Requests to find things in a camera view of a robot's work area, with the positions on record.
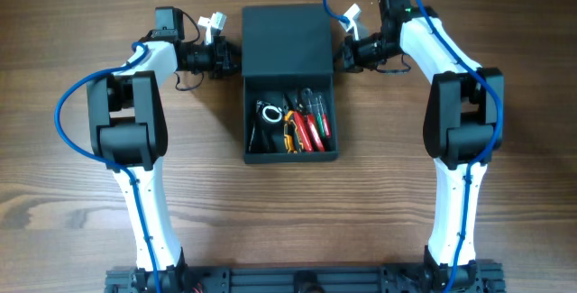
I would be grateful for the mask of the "red handled pliers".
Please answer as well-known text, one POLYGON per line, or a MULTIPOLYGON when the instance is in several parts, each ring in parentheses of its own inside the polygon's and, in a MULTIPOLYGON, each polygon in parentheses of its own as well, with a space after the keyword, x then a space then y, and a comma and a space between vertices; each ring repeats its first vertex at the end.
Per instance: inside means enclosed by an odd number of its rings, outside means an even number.
POLYGON ((313 92, 310 88, 302 88, 299 90, 292 106, 298 144, 301 151, 324 152, 325 146, 313 115, 312 96, 313 92))

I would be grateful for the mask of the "dark green box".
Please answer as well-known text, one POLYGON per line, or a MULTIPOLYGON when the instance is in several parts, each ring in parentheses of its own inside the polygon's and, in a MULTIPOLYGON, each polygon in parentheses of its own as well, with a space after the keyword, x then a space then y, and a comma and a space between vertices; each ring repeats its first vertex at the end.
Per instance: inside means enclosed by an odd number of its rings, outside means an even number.
POLYGON ((334 107, 334 65, 329 16, 321 4, 255 5, 242 10, 242 77, 244 162, 321 162, 339 154, 338 126, 334 107), (276 153, 270 135, 282 133, 283 125, 267 133, 271 148, 263 148, 261 128, 247 151, 256 117, 256 101, 283 106, 283 94, 295 101, 302 88, 310 88, 325 100, 332 136, 323 140, 325 151, 276 153))

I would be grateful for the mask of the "silver L-shaped socket wrench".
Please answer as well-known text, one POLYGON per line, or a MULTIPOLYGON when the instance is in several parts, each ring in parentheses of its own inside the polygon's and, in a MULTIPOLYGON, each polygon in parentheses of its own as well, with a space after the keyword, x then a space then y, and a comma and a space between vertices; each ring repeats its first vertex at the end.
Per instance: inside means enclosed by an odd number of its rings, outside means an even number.
POLYGON ((253 152, 254 149, 254 139, 256 136, 256 133, 258 131, 258 122, 256 120, 256 118, 253 118, 252 120, 252 130, 251 130, 251 134, 249 137, 249 142, 248 142, 248 147, 247 147, 247 151, 249 153, 253 152))

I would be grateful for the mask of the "orange and black pliers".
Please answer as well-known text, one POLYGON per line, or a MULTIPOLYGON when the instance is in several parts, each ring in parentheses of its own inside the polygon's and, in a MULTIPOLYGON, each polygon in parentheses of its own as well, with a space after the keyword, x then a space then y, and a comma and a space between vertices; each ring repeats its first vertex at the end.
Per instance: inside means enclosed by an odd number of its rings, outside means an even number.
POLYGON ((293 128, 293 110, 289 102, 289 96, 283 94, 283 138, 285 149, 287 153, 298 153, 298 146, 295 144, 294 140, 294 128, 293 128))

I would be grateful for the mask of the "black tape measure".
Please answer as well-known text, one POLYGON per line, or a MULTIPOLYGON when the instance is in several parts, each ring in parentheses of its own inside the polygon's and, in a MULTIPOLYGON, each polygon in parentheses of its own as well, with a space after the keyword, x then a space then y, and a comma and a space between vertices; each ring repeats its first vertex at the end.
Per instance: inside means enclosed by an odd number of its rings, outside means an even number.
POLYGON ((282 125, 283 112, 278 106, 262 100, 256 101, 256 120, 260 128, 269 133, 282 125))

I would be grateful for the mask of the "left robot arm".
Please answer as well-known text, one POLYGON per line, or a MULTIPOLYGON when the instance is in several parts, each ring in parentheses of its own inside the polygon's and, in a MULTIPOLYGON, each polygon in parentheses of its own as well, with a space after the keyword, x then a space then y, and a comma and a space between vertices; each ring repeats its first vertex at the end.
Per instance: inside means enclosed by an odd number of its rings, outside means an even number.
POLYGON ((198 36, 186 41, 186 13, 155 10, 155 26, 133 45, 121 67, 87 84, 92 151, 113 172, 133 228, 135 267, 106 273, 107 292, 200 292, 169 218, 162 183, 168 128, 160 86, 178 71, 222 78, 239 71, 240 50, 221 32, 225 14, 195 21, 198 36))

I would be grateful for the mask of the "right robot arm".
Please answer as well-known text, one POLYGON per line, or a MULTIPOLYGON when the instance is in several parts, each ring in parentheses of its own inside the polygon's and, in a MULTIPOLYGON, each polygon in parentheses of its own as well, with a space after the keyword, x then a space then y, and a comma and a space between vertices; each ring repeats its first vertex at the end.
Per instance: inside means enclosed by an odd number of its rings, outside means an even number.
POLYGON ((430 84, 423 124, 436 175, 435 219, 421 262, 386 264, 384 292, 503 292, 504 270, 479 261, 474 228, 483 177, 502 142, 504 77, 468 58, 420 0, 378 0, 381 27, 370 34, 352 5, 336 19, 346 37, 335 55, 346 72, 383 73, 409 56, 430 84))

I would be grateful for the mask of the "small screwdriver set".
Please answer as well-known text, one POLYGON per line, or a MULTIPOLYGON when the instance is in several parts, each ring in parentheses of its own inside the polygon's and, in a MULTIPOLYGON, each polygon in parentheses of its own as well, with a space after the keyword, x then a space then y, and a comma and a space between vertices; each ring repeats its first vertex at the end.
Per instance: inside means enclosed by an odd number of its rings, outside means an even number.
POLYGON ((322 128, 323 137, 328 139, 332 136, 328 115, 325 109, 325 100, 321 94, 316 95, 319 124, 322 128))

